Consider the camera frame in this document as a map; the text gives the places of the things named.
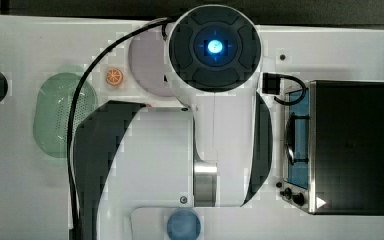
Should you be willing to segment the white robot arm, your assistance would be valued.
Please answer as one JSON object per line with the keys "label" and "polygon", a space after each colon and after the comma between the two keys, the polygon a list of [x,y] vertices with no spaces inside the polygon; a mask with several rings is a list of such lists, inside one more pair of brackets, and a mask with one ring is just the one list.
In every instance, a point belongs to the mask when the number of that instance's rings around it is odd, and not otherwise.
{"label": "white robot arm", "polygon": [[175,22],[164,53],[179,106],[109,101],[76,129],[76,240],[135,240],[140,208],[240,207],[268,176],[272,128],[257,91],[255,25],[234,8],[199,6]]}

